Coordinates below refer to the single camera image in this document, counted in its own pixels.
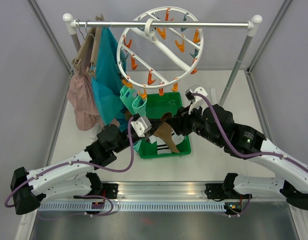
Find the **white black striped sock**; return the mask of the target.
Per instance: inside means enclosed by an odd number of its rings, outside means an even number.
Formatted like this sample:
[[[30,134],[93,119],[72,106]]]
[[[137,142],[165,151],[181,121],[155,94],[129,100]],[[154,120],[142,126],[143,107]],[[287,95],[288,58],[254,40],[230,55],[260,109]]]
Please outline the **white black striped sock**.
[[[181,144],[184,141],[183,135],[172,134],[171,143],[168,146],[167,141],[162,138],[151,136],[149,137],[149,142],[151,144],[156,143],[157,153],[161,154],[178,154],[180,151],[177,148],[177,145]]]

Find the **white round clip hanger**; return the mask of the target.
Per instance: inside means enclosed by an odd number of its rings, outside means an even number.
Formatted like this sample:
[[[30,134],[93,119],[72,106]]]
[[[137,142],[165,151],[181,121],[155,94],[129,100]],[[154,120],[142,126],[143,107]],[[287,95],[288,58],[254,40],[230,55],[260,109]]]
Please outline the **white round clip hanger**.
[[[172,21],[172,19],[169,18],[169,12],[170,11],[180,12],[180,13],[184,14],[183,21],[185,21],[185,22],[188,18],[192,19],[192,22],[195,21],[195,20],[198,21],[198,19],[192,13],[190,13],[190,12],[188,12],[188,11],[182,9],[182,8],[178,8],[178,7],[158,7],[158,8],[154,8],[152,10],[149,10],[149,11],[139,15],[135,20],[140,21],[146,16],[149,17],[146,21],[148,21],[151,18],[151,16],[158,18],[155,14],[157,12],[163,12],[163,11],[166,12],[165,21]],[[197,64],[198,64],[198,62],[201,58],[201,55],[202,55],[202,52],[203,52],[203,46],[204,46],[203,30],[202,29],[199,30],[199,29],[196,28],[193,40],[190,40],[189,38],[187,38],[183,34],[183,32],[185,31],[186,28],[180,28],[181,30],[179,32],[176,30],[176,28],[174,28],[173,30],[169,30],[168,28],[150,29],[150,30],[148,30],[147,33],[151,33],[154,36],[153,40],[155,40],[156,42],[153,43],[150,38],[147,38],[147,39],[144,38],[144,28],[141,27],[139,29],[140,29],[140,33],[142,35],[136,34],[133,30],[126,30],[125,29],[123,34],[120,37],[119,42],[118,42],[118,47],[117,47],[117,62],[118,62],[118,64],[117,64],[117,66],[118,66],[118,69],[119,69],[121,75],[125,79],[125,81],[123,81],[123,84],[130,87],[130,88],[132,86],[137,86],[137,87],[140,87],[140,88],[143,88],[143,89],[158,89],[158,90],[160,88],[166,88],[166,87],[172,86],[171,90],[173,92],[177,92],[178,91],[178,82],[182,78],[186,77],[187,75],[189,75],[189,74],[193,75],[197,72],[196,66],[197,66]],[[181,43],[179,43],[178,41],[175,41],[177,48],[182,53],[185,52],[185,44],[186,43],[188,43],[189,45],[194,47],[194,53],[191,55],[193,57],[192,65],[188,65],[184,61],[182,61],[179,57],[176,56],[175,53],[172,52],[172,50],[170,50],[164,43],[162,43],[158,39],[157,36],[161,36],[161,38],[163,40],[166,39],[166,30],[169,30],[170,32],[172,32],[173,34],[175,34],[177,37],[179,37],[182,40]],[[132,31],[133,33],[135,33],[139,37],[147,40],[148,42],[150,42],[151,44],[156,46],[173,63],[175,63],[178,67],[180,67],[181,70],[184,71],[184,73],[182,75],[176,77],[173,80],[167,80],[165,77],[163,77],[161,74],[159,74],[155,69],[153,69],[149,64],[147,64],[143,59],[141,59],[138,55],[136,55],[130,49],[132,41],[129,41],[128,43],[126,43],[126,35],[129,31]],[[120,56],[122,50],[125,50],[128,54],[131,55],[131,67],[132,67],[133,70],[135,70],[138,66],[135,61],[138,61],[139,63],[141,63],[144,67],[146,67],[148,69],[147,83],[137,83],[135,80],[131,79],[131,77],[129,75],[127,75],[126,71],[123,69],[124,60]]]

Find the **mint green patterned sock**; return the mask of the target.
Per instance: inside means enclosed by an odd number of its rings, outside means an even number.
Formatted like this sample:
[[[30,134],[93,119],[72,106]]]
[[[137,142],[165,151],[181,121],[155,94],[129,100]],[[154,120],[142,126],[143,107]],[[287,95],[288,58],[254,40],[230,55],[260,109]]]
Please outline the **mint green patterned sock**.
[[[132,115],[140,115],[144,117],[146,115],[147,100],[142,99],[139,95],[132,102]]]

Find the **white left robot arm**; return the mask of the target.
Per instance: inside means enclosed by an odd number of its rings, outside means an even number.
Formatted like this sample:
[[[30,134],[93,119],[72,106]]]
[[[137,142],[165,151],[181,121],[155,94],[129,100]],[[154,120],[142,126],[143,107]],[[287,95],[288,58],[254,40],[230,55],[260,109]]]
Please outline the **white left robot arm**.
[[[5,201],[5,207],[14,208],[17,215],[25,215],[48,201],[66,197],[98,198],[103,185],[94,171],[128,171],[130,165],[122,170],[108,168],[108,165],[117,159],[116,153],[127,148],[133,150],[134,143],[153,135],[162,124],[159,119],[139,116],[129,120],[125,131],[108,124],[98,133],[95,142],[58,164],[35,170],[16,169],[10,184],[12,192]]]

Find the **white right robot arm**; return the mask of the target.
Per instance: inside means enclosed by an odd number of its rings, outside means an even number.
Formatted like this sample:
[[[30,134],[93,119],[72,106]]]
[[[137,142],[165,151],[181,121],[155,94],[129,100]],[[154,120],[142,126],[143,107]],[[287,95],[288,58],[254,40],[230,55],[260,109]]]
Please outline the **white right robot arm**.
[[[209,193],[209,199],[263,195],[284,198],[290,205],[308,211],[308,165],[280,150],[256,129],[235,123],[231,112],[217,104],[206,109],[181,107],[167,122],[178,134],[195,133],[230,156],[259,164],[276,175],[252,178],[228,173],[221,193]]]

